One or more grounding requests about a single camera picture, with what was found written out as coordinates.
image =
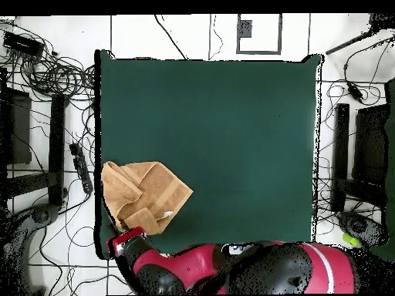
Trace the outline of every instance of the green tabletop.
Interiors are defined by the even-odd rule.
[[[319,56],[101,57],[102,162],[160,161],[194,191],[150,238],[154,246],[172,253],[206,242],[310,241]]]

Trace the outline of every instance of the yellow object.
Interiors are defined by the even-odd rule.
[[[358,246],[359,244],[359,241],[356,238],[351,237],[348,234],[343,234],[343,240],[347,243],[350,243],[354,247]]]
[[[142,227],[161,234],[191,196],[192,190],[162,163],[103,165],[103,197],[116,228],[125,232]]]

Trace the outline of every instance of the brown towel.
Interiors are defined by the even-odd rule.
[[[140,226],[149,235],[161,234],[193,192],[158,162],[109,161],[101,179],[104,201],[122,232]]]

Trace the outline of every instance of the cable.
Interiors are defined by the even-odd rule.
[[[44,237],[42,238],[41,243],[40,243],[40,245],[39,245],[39,251],[40,251],[42,257],[43,257],[44,259],[46,259],[46,261],[48,261],[50,264],[53,264],[54,266],[56,266],[56,267],[60,270],[60,275],[59,275],[58,279],[56,280],[55,284],[52,286],[51,290],[49,291],[48,296],[51,296],[51,294],[52,294],[52,292],[53,292],[53,289],[54,289],[55,286],[59,283],[60,278],[61,278],[62,275],[63,275],[63,270],[62,270],[62,268],[61,268],[58,264],[56,264],[55,262],[52,262],[50,259],[48,259],[48,258],[44,255],[44,253],[42,252],[42,243],[44,243],[45,238],[46,238],[46,227],[44,228]]]
[[[329,143],[328,145],[325,145],[322,149],[319,149],[319,151],[321,152],[322,150],[326,149],[328,146],[331,146],[332,144],[334,144],[335,141],[332,141],[331,143]]]
[[[346,80],[346,83],[347,83],[347,85],[348,85],[348,87],[349,87],[349,93],[353,96],[353,98],[354,98],[355,100],[359,101],[360,103],[362,103],[362,104],[365,105],[365,106],[374,106],[374,105],[376,105],[376,104],[380,101],[380,99],[381,99],[380,90],[379,90],[378,88],[376,88],[375,86],[372,87],[372,82],[373,82],[373,80],[374,80],[374,77],[376,76],[376,73],[377,73],[377,70],[378,70],[378,67],[379,67],[379,64],[380,64],[380,60],[381,60],[381,58],[383,57],[383,54],[384,54],[385,51],[387,50],[388,45],[389,45],[394,39],[395,39],[395,36],[392,36],[392,37],[390,37],[390,38],[388,38],[388,39],[384,39],[384,40],[378,41],[378,42],[376,42],[376,43],[374,43],[374,44],[372,44],[372,45],[370,45],[370,46],[368,46],[368,47],[366,47],[366,48],[364,48],[364,49],[361,49],[361,50],[358,50],[358,51],[354,52],[354,53],[346,60],[346,63],[345,63],[345,65],[344,65],[344,67],[343,67],[343,71],[344,71],[344,79]],[[375,94],[373,94],[373,93],[370,91],[370,94],[372,94],[373,96],[377,97],[377,100],[376,100],[374,103],[364,103],[362,100],[365,100],[365,99],[363,98],[363,95],[362,95],[362,93],[361,93],[360,90],[359,90],[359,87],[362,87],[362,86],[357,85],[357,84],[355,84],[354,82],[350,82],[350,81],[347,79],[346,71],[347,71],[347,69],[348,69],[349,61],[351,60],[352,57],[354,57],[354,55],[356,55],[356,54],[358,54],[358,53],[360,53],[360,52],[362,52],[362,51],[366,51],[367,49],[371,49],[371,48],[373,48],[373,47],[375,47],[375,46],[377,46],[377,45],[382,45],[382,44],[385,43],[386,41],[388,41],[387,46],[386,46],[386,48],[383,50],[383,52],[382,52],[382,54],[381,54],[381,56],[380,56],[380,58],[379,58],[379,61],[378,61],[377,66],[376,66],[376,70],[375,70],[375,72],[374,72],[374,74],[373,74],[373,78],[372,78],[372,80],[370,81],[370,83],[369,83],[369,85],[368,85],[368,90],[369,90],[369,91],[370,91],[371,88],[374,88],[374,89],[376,89],[376,90],[378,91],[378,95],[375,95]]]
[[[213,59],[213,57],[217,54],[219,54],[219,52],[221,52],[222,46],[224,45],[224,41],[222,40],[222,38],[217,34],[217,32],[215,31],[215,21],[217,20],[217,15],[215,15],[214,17],[214,24],[213,24],[213,32],[215,33],[215,35],[221,40],[221,46],[219,47],[219,50],[212,55],[211,57],[208,58],[208,60]]]
[[[35,159],[37,160],[37,163],[39,164],[39,167],[41,168],[41,171],[42,171],[43,173],[45,173],[44,167],[43,167],[42,164],[40,163],[40,160],[39,160],[39,158],[37,157],[37,154],[35,153],[34,149],[30,146],[30,144],[28,144],[28,143],[25,142],[24,140],[21,140],[19,137],[16,136],[16,134],[14,134],[14,136],[15,136],[18,140],[20,140],[22,143],[26,144],[26,145],[30,148],[30,150],[33,152],[33,154],[34,154],[34,156],[35,156]]]
[[[182,55],[182,57],[185,60],[188,60],[187,56],[185,56],[182,51],[180,50],[180,48],[178,48],[177,44],[174,42],[174,40],[171,38],[169,32],[164,28],[164,26],[159,22],[159,20],[157,19],[157,16],[155,16],[155,20],[157,21],[158,25],[164,30],[164,32],[167,34],[167,36],[169,37],[169,39],[171,40],[171,42],[174,44],[174,46],[177,48],[178,52]]]
[[[85,202],[87,202],[87,200],[88,200],[89,198],[90,198],[90,194],[87,195],[87,196],[85,197],[85,200],[83,200],[81,203],[78,203],[78,204],[76,204],[75,206],[70,207],[70,208],[68,209],[68,211],[70,211],[71,209],[73,209],[73,208],[75,208],[75,207],[78,207],[78,206],[84,204]],[[69,221],[67,221],[67,223],[69,224],[70,221],[73,220],[74,217],[75,217],[75,214],[70,218]],[[51,240],[53,240],[54,237],[56,237],[57,235],[59,235],[59,233],[60,233],[63,229],[65,229],[64,226],[63,226],[55,235],[53,235],[52,238],[51,238],[50,240],[48,240],[48,241],[42,246],[42,248],[44,248],[44,246],[46,246]],[[35,253],[33,253],[33,254],[29,257],[29,260],[30,260],[32,257],[34,257],[37,253],[39,253],[39,250],[37,250]]]
[[[119,278],[118,276],[116,276],[115,274],[109,274],[108,276],[104,276],[104,277],[101,277],[101,278],[99,278],[99,279],[95,279],[95,280],[93,280],[93,281],[83,281],[83,282],[79,283],[78,286],[76,287],[76,289],[72,292],[72,294],[71,294],[70,296],[73,296],[74,294],[76,294],[77,289],[78,289],[79,286],[81,286],[82,284],[96,283],[96,282],[102,281],[102,280],[104,280],[104,279],[106,279],[106,278],[108,278],[108,277],[114,277],[114,278],[116,278],[119,282],[121,282],[122,284],[128,286],[128,284],[127,284],[125,281],[123,281],[122,279],[120,279],[120,278]]]

